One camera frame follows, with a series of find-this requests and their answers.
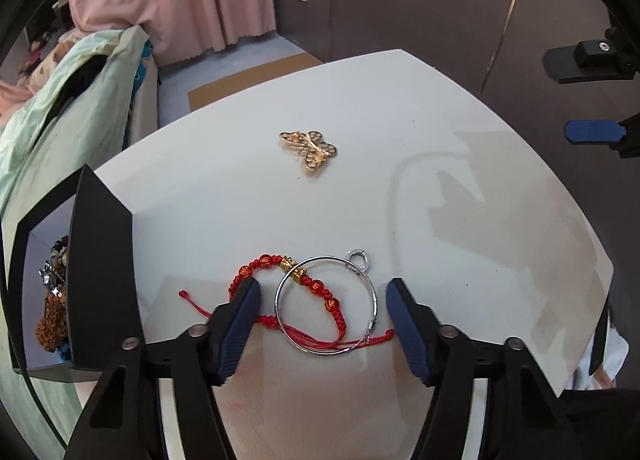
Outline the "silver bangle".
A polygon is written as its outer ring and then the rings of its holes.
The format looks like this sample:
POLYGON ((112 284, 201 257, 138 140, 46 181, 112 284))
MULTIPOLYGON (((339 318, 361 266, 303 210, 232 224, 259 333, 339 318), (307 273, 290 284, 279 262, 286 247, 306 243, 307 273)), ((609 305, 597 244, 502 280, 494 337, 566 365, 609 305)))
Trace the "silver bangle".
POLYGON ((378 293, 376 293, 373 282, 368 275, 370 257, 365 250, 352 250, 345 257, 321 255, 310 257, 303 261, 294 261, 293 258, 285 256, 282 258, 280 268, 284 271, 284 276, 280 280, 274 295, 274 316, 285 339, 295 348, 309 355, 333 357, 346 355, 353 350, 359 350, 359 348, 367 347, 371 344, 373 331, 378 323, 378 293), (360 279, 363 287, 369 293, 370 318, 359 339, 346 339, 348 327, 342 312, 341 302, 322 281, 309 276, 306 266, 317 263, 343 266, 360 279), (284 322, 280 299, 284 288, 290 281, 295 282, 315 297, 321 299, 324 311, 331 317, 335 325, 337 335, 333 341, 320 341, 320 339, 316 339, 284 322))

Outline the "black jewelry box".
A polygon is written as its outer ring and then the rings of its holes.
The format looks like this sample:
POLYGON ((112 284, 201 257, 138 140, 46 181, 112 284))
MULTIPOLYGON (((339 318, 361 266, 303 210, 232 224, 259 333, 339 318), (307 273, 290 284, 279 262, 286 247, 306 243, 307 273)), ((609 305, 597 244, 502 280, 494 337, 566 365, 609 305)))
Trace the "black jewelry box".
POLYGON ((132 215, 90 167, 63 179, 17 224, 8 301, 9 335, 16 344, 12 367, 36 379, 96 380, 125 339, 142 337, 132 215), (65 358, 36 340, 46 296, 38 271, 60 238, 68 240, 65 358))

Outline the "gold butterfly brooch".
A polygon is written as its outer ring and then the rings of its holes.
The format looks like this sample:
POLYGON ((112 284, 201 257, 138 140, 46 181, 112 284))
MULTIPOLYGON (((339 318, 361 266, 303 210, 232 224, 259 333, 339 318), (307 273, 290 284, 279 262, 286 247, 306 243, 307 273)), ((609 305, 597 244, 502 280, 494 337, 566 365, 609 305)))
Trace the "gold butterfly brooch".
POLYGON ((329 160, 337 156, 336 146, 327 142, 320 131, 282 131, 279 138, 295 152, 307 176, 318 174, 329 160))

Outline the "flat cardboard sheet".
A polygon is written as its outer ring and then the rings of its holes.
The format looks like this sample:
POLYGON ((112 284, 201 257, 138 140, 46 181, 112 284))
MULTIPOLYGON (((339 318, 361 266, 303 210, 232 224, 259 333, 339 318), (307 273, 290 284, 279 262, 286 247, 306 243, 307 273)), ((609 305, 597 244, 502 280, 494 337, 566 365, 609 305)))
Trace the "flat cardboard sheet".
POLYGON ((232 94, 321 64, 322 61, 304 52, 236 72, 191 90, 188 94, 190 111, 198 111, 199 108, 204 108, 232 94))

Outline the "black garment on bed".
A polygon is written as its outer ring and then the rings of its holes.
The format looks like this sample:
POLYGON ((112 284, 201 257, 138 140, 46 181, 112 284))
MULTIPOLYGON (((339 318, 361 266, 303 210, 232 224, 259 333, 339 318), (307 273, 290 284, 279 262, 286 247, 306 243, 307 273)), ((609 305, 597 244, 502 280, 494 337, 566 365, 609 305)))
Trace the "black garment on bed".
POLYGON ((106 54, 96 54, 92 56, 86 63, 82 64, 80 69, 75 71, 69 79, 64 82, 58 97, 55 98, 53 105, 44 118, 43 125, 39 128, 36 139, 39 139, 43 131, 62 114, 64 108, 83 94, 92 84, 96 76, 98 76, 104 68, 107 60, 106 54))

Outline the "pink curtain at window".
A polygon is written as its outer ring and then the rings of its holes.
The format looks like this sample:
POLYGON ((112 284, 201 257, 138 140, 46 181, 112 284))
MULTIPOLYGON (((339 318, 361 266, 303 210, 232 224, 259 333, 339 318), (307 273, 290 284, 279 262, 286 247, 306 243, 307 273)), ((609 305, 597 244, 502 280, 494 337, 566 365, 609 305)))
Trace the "pink curtain at window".
POLYGON ((30 98, 32 92, 25 87, 10 85, 0 80, 0 124, 6 126, 12 115, 30 98))

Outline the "floral pillow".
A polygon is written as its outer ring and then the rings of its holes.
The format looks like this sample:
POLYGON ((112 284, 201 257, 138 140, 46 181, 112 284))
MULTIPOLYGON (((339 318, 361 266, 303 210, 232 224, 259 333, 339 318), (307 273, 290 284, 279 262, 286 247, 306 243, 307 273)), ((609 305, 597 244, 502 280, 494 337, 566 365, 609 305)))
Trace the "floral pillow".
POLYGON ((47 53, 47 56, 38 64, 37 68, 24 80, 23 86, 32 94, 39 91, 46 85, 46 82, 58 64, 64 59, 64 56, 66 56, 76 42, 83 37, 84 34, 79 32, 77 28, 73 28, 73 30, 64 33, 58 38, 56 45, 47 53))

